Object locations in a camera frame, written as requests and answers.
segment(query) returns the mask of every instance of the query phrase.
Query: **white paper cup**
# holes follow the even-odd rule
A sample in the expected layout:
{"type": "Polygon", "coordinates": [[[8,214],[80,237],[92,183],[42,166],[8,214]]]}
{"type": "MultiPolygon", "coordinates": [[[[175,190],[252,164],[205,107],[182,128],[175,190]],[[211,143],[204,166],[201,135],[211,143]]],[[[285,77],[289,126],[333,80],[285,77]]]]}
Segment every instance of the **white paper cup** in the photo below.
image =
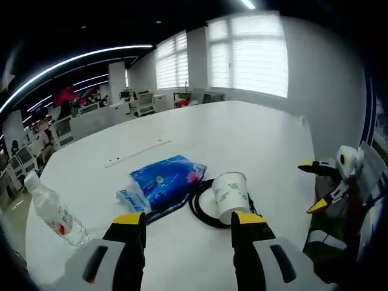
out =
{"type": "Polygon", "coordinates": [[[232,212],[250,213],[247,180],[240,172],[224,173],[214,179],[212,189],[217,203],[219,220],[231,224],[232,212]]]}

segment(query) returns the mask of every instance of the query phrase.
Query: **white table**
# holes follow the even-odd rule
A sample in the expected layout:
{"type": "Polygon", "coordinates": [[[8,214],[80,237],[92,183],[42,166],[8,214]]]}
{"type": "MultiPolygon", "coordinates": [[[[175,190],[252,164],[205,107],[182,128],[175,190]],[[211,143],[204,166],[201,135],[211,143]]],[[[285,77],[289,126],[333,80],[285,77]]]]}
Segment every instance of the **white table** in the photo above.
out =
{"type": "MultiPolygon", "coordinates": [[[[174,109],[134,119],[90,135],[56,152],[41,181],[58,191],[92,235],[101,237],[127,211],[115,192],[128,173],[183,155],[208,166],[205,178],[227,171],[247,177],[256,209],[276,236],[302,250],[314,202],[315,178],[297,169],[313,159],[308,127],[288,113],[239,101],[174,109]],[[106,168],[110,159],[146,150],[106,168]]],[[[201,203],[212,194],[203,195],[201,203]]],[[[73,249],[30,207],[26,233],[29,272],[38,284],[63,274],[73,249]]],[[[198,221],[186,205],[147,227],[142,290],[237,290],[230,230],[198,221]]]]}

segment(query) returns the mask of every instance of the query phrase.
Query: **window blind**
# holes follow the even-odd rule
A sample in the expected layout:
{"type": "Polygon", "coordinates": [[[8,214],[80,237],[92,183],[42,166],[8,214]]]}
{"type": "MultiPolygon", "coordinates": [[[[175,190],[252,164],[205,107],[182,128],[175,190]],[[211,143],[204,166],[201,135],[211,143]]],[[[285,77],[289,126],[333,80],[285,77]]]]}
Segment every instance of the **window blind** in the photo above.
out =
{"type": "Polygon", "coordinates": [[[207,32],[212,87],[287,97],[287,47],[278,15],[218,19],[207,32]]]}
{"type": "Polygon", "coordinates": [[[156,83],[158,89],[189,84],[186,32],[173,36],[156,49],[156,83]]]}

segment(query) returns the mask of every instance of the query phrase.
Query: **bottle label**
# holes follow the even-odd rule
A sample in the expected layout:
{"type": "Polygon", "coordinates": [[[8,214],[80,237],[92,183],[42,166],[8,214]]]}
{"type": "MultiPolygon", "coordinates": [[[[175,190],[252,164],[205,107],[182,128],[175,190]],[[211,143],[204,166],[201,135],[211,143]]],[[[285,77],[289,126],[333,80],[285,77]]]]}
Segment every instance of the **bottle label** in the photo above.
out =
{"type": "Polygon", "coordinates": [[[73,216],[69,213],[66,206],[60,205],[57,216],[49,221],[45,221],[45,223],[58,235],[66,235],[72,230],[73,216]]]}

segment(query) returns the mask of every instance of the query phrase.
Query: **ceiling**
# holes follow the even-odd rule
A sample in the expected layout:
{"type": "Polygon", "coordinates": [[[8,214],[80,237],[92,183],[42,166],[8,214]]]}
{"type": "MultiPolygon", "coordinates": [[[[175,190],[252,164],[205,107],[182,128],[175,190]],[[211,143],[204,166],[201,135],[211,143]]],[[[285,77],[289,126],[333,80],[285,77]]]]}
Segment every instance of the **ceiling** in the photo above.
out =
{"type": "MultiPolygon", "coordinates": [[[[375,20],[369,18],[374,11],[361,4],[349,6],[345,0],[250,1],[258,9],[276,9],[283,15],[318,22],[355,42],[368,38],[374,41],[380,36],[375,20]]],[[[203,26],[210,19],[247,11],[240,0],[131,0],[99,4],[67,1],[53,6],[33,1],[23,3],[23,7],[18,1],[8,1],[1,5],[6,5],[2,11],[12,17],[1,20],[0,72],[8,61],[10,73],[16,77],[9,84],[8,92],[0,95],[0,105],[26,80],[65,59],[121,45],[157,45],[181,30],[203,26]],[[10,55],[15,57],[13,61],[10,61],[10,55]]],[[[72,62],[34,83],[26,93],[45,84],[21,96],[25,98],[12,105],[14,109],[25,110],[63,86],[107,73],[107,63],[101,62],[103,60],[126,56],[139,56],[140,59],[149,51],[122,50],[72,62]],[[77,67],[81,69],[65,73],[77,67]]],[[[133,60],[127,59],[126,65],[129,67],[133,60]]]]}

